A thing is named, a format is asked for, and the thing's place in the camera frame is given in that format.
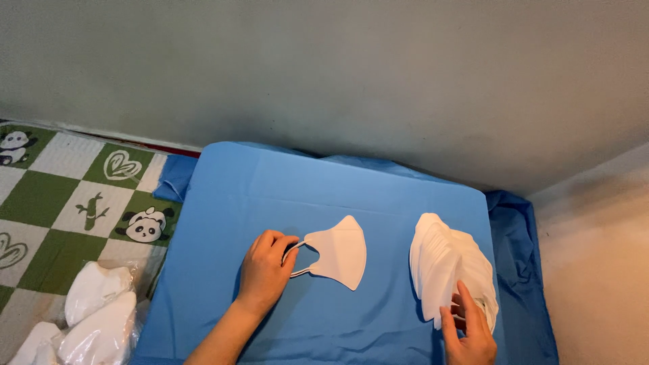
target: green checkered mat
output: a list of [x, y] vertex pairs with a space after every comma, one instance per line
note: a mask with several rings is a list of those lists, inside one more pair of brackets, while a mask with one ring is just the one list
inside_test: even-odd
[[166, 158], [30, 123], [0, 124], [0, 364], [39, 321], [66, 326], [67, 291], [89, 260], [137, 260], [136, 287], [147, 293], [181, 208], [151, 195]]

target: panda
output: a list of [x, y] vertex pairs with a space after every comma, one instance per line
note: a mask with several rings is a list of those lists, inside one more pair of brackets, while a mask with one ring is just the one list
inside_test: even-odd
[[0, 136], [0, 165], [9, 165], [27, 161], [27, 148], [34, 145], [38, 138], [29, 138], [31, 132], [14, 131]]
[[159, 211], [155, 207], [139, 213], [126, 212], [122, 217], [122, 221], [129, 221], [129, 226], [127, 228], [115, 228], [115, 233], [143, 243], [153, 242], [158, 239], [168, 240], [169, 236], [162, 233], [162, 231], [167, 227], [167, 217], [173, 217], [174, 214], [172, 208]]

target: blue fabric sheet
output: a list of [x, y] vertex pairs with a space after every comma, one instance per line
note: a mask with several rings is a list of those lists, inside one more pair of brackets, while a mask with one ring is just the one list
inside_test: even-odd
[[183, 203], [198, 161], [195, 157], [168, 155], [158, 178], [158, 187], [153, 190], [153, 197]]
[[[191, 178], [131, 363], [180, 364], [189, 355], [235, 298], [241, 260], [264, 229], [303, 237], [351, 214], [367, 245], [358, 289], [313, 275], [291, 279], [239, 363], [442, 364], [441, 332], [422, 319], [408, 265], [424, 212], [473, 235], [494, 265], [487, 205], [477, 190], [377, 160], [209, 145]], [[296, 270], [315, 260], [317, 253], [301, 249]], [[494, 338], [496, 363], [507, 364], [500, 313]]]
[[486, 196], [509, 363], [559, 364], [532, 204], [505, 191]]

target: right hand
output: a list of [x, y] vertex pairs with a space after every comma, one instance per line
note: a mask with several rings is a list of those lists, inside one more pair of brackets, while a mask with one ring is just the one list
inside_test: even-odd
[[296, 236], [265, 231], [252, 243], [241, 264], [239, 294], [233, 304], [257, 317], [264, 317], [282, 295], [295, 266], [297, 251], [289, 252], [282, 264], [286, 246], [298, 242]]
[[[454, 319], [449, 308], [439, 307], [442, 315], [446, 364], [493, 365], [496, 360], [496, 342], [491, 336], [487, 318], [473, 301], [469, 289], [461, 280], [458, 281], [458, 291], [459, 295], [453, 295], [453, 301], [458, 304], [453, 306], [453, 312], [465, 318], [466, 323]], [[465, 332], [465, 338], [458, 338], [456, 324]]]

